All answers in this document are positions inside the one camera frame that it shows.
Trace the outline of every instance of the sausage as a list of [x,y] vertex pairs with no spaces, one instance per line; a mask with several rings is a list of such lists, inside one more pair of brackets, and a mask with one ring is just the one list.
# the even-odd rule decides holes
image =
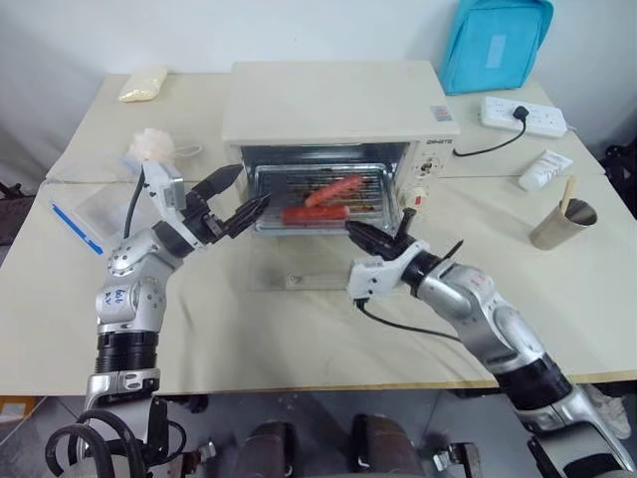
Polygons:
[[287,226],[303,226],[317,222],[338,221],[347,219],[349,208],[343,204],[334,206],[293,206],[283,210],[283,223]]
[[306,206],[317,206],[345,191],[356,190],[362,186],[364,180],[365,178],[360,174],[351,174],[343,179],[339,179],[338,181],[322,187],[321,189],[317,189],[315,192],[310,194],[308,199],[306,199]]

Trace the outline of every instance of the blue bag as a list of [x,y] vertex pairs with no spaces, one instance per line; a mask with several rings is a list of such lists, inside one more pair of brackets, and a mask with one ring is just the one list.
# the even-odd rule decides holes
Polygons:
[[439,75],[445,93],[521,87],[552,15],[547,0],[462,0]]

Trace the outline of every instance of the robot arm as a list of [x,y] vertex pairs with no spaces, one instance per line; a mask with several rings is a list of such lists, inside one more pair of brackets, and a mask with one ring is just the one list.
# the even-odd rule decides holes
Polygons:
[[[155,351],[166,284],[185,256],[224,236],[237,237],[270,200],[268,195],[253,198],[224,221],[207,201],[227,189],[243,166],[224,166],[187,194],[172,166],[146,161],[142,167],[140,185],[143,182],[163,220],[125,238],[107,260],[106,281],[96,298],[98,357],[85,413],[47,443],[47,464],[56,476],[144,477],[149,467],[179,453],[168,455],[168,429],[183,428],[167,419],[165,401],[153,396],[159,389]],[[56,458],[57,443],[65,434],[70,435],[67,470]],[[85,456],[87,444],[91,457]]]
[[355,261],[348,292],[356,301],[404,282],[411,294],[449,322],[463,345],[491,372],[516,415],[533,433],[529,443],[545,477],[601,476],[635,471],[619,440],[546,353],[520,312],[480,269],[439,258],[407,234],[415,211],[406,209],[395,237],[356,221],[351,240],[375,257]]

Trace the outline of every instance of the black cable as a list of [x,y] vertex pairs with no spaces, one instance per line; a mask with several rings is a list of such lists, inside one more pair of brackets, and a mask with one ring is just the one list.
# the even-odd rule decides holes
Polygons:
[[159,463],[156,463],[155,465],[165,465],[166,463],[170,463],[177,456],[179,456],[181,452],[183,451],[183,449],[186,447],[186,430],[183,428],[183,426],[181,426],[176,421],[172,421],[172,420],[168,420],[168,426],[172,426],[179,432],[179,434],[181,435],[181,443],[179,443],[179,446],[177,447],[175,451],[170,453],[168,456],[166,456],[164,460],[160,461]]
[[80,437],[89,444],[91,451],[93,452],[93,459],[96,462],[96,469],[98,471],[99,478],[115,478],[115,472],[112,467],[112,458],[110,456],[110,451],[108,451],[108,448],[106,447],[104,439],[99,433],[89,426],[77,423],[63,426],[49,437],[45,447],[45,458],[51,473],[56,476],[60,476],[64,473],[64,470],[60,466],[60,463],[58,463],[58,458],[56,457],[58,442],[64,435],[70,435],[71,438],[75,437],[76,440]]
[[384,319],[379,318],[378,316],[374,316],[372,313],[365,309],[365,304],[367,303],[367,299],[356,299],[354,301],[358,309],[363,312],[366,316],[368,316],[373,321],[384,324],[385,326],[395,327],[396,329],[402,329],[403,331],[417,332],[419,334],[427,334],[429,336],[442,337],[444,339],[449,339],[451,341],[459,342],[462,341],[458,339],[456,336],[450,336],[449,334],[444,334],[442,332],[430,331],[429,329],[419,329],[417,327],[403,326],[402,324],[396,324],[394,322],[385,321]]
[[522,130],[518,133],[517,136],[512,137],[508,141],[503,142],[502,144],[498,144],[497,146],[488,147],[487,149],[480,149],[479,151],[472,152],[458,152],[456,148],[454,148],[453,153],[458,157],[466,157],[466,156],[475,156],[476,154],[483,154],[485,152],[495,151],[496,149],[500,149],[501,147],[505,147],[508,144],[520,139],[522,135],[527,131],[527,116],[529,115],[529,110],[525,107],[517,107],[514,111],[514,118],[516,120],[520,120],[522,122]]
[[141,169],[141,173],[139,174],[139,179],[137,180],[137,186],[135,187],[134,192],[132,193],[132,197],[130,198],[130,204],[128,204],[128,211],[126,212],[126,222],[123,224],[123,238],[127,239],[130,235],[130,222],[132,221],[132,213],[135,210],[135,205],[137,204],[137,199],[139,199],[139,193],[141,192],[141,188],[143,187],[143,182],[146,180],[143,174],[143,168]]
[[[114,413],[99,409],[85,411],[78,417],[77,423],[84,423],[91,419],[102,421],[115,431],[123,445],[123,450],[128,461],[130,478],[143,478],[146,474],[146,469],[141,448],[130,427]],[[69,463],[71,465],[78,461],[77,449],[78,437],[71,436],[68,446]]]

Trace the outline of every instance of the wooden stick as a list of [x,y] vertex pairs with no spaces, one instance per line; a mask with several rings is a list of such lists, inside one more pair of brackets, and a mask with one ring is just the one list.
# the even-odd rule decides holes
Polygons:
[[573,195],[573,191],[575,190],[575,185],[577,185],[577,177],[570,176],[566,181],[564,194],[561,196],[561,202],[559,203],[559,210],[562,214],[566,214],[566,208],[568,207],[570,197]]

